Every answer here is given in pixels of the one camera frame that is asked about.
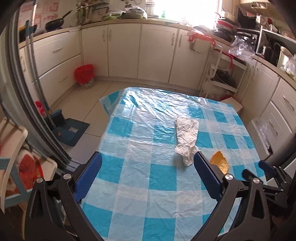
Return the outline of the open white drawer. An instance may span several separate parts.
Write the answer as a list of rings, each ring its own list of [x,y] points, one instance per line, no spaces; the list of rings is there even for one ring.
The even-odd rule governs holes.
[[[253,141],[253,144],[259,155],[260,160],[265,161],[266,159],[268,159],[273,152],[271,150],[271,147],[268,149],[266,148],[263,142],[263,139],[260,136],[257,127],[255,126],[254,119],[251,120],[250,123],[248,124],[247,131]]]

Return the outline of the black wok on stove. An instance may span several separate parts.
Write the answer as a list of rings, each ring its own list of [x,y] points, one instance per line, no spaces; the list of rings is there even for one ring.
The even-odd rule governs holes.
[[[46,25],[45,25],[45,30],[47,32],[51,32],[51,31],[54,31],[56,29],[59,29],[64,24],[64,18],[66,18],[72,12],[73,11],[70,10],[65,15],[63,15],[61,18],[58,18],[58,19],[47,22]]]

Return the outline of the white chair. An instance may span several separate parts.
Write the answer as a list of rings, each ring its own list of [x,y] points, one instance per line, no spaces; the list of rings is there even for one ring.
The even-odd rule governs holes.
[[[1,210],[29,200],[37,178],[52,180],[57,163],[26,144],[28,131],[12,120],[1,121]]]

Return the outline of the clear plastic bag in drawer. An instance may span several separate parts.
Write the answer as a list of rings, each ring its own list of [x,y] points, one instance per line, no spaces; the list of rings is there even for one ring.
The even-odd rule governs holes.
[[[268,127],[267,127],[266,122],[263,121],[261,118],[255,118],[254,122],[255,122],[255,126],[257,127],[257,129],[259,131],[260,136],[263,139],[263,142],[264,142],[266,148],[267,149],[270,148],[271,146],[270,146],[270,142],[269,142],[268,136],[267,136]]]

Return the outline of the blue checkered plastic tablecloth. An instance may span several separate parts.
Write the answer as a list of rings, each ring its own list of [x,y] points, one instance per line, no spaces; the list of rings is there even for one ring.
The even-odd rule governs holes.
[[[101,99],[109,122],[98,151],[102,166],[82,209],[105,240],[190,240],[216,205],[194,166],[175,152],[175,121],[198,121],[197,148],[221,152],[238,180],[260,179],[259,156],[230,105],[159,89],[129,87]]]

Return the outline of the red trash bin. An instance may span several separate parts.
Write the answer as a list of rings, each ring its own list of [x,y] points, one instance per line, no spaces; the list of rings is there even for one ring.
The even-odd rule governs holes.
[[[94,66],[92,64],[82,65],[75,69],[74,77],[76,82],[84,89],[93,87]]]

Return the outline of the white shelf rack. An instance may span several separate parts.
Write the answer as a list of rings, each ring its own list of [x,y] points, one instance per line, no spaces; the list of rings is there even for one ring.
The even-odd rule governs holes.
[[[200,95],[213,100],[235,97],[248,67],[246,61],[223,51],[221,45],[215,45],[209,52],[200,82]]]

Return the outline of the long white tissue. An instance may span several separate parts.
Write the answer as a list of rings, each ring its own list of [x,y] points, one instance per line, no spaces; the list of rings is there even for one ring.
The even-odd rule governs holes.
[[[178,116],[175,120],[177,145],[175,152],[182,156],[184,166],[193,163],[194,154],[199,151],[196,146],[199,121],[195,118],[184,118]]]

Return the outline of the white plastic bag on counter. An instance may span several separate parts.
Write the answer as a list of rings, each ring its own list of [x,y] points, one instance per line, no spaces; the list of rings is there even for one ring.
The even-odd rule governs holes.
[[[281,46],[280,48],[277,68],[295,81],[295,55],[288,51],[284,46]]]

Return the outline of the blue dustpan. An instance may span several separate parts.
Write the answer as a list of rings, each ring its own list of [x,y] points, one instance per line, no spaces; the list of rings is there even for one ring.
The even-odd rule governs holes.
[[[74,147],[78,143],[90,126],[89,123],[72,118],[64,118],[62,109],[52,112],[50,118],[52,121],[47,116],[44,117],[44,120],[54,136],[59,142],[70,147]]]

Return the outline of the small white stool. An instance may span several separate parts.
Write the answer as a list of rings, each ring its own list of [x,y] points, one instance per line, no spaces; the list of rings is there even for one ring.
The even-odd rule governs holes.
[[[233,97],[226,98],[221,102],[233,107],[237,113],[240,113],[241,110],[243,109],[243,106],[238,101],[236,101]]]

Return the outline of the clear plastic bag on rack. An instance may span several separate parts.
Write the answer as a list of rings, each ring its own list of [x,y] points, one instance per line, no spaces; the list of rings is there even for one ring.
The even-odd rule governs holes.
[[[247,60],[255,55],[253,47],[239,36],[235,36],[228,53],[241,60]]]

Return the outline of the red bag on cabinet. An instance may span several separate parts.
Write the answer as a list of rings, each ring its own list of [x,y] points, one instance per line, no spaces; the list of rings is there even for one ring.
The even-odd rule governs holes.
[[[212,44],[212,46],[216,45],[215,40],[210,37],[205,35],[204,33],[200,32],[200,31],[191,31],[189,33],[189,42],[193,43],[195,42],[196,39],[202,40],[202,41],[208,41]]]

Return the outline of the black pan on rack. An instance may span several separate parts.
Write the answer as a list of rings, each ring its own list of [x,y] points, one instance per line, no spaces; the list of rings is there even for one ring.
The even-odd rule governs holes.
[[[224,70],[217,69],[215,76],[211,78],[211,80],[237,88],[235,80]]]

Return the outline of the small orange peel piece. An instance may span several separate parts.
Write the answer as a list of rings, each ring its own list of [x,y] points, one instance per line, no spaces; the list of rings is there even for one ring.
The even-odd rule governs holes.
[[[224,175],[229,171],[229,164],[221,151],[217,151],[211,157],[210,164],[217,166]]]

